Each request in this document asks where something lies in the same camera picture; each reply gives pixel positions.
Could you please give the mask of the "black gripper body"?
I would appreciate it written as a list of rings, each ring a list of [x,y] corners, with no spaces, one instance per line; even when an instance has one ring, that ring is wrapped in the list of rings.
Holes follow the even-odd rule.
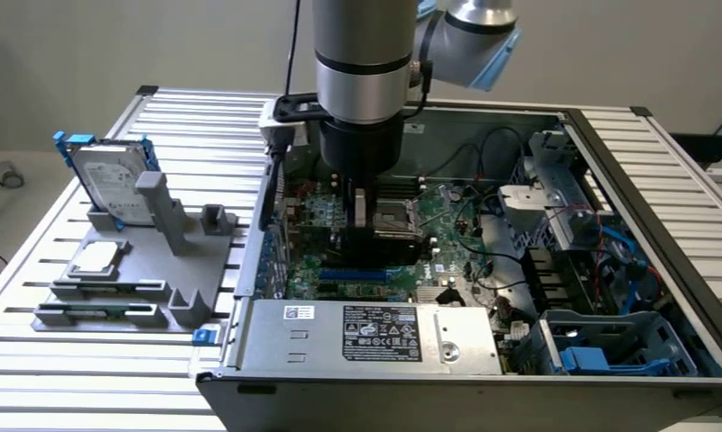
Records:
[[[387,172],[400,159],[403,126],[402,114],[366,125],[320,121],[320,155],[328,167],[350,179],[372,179]]]

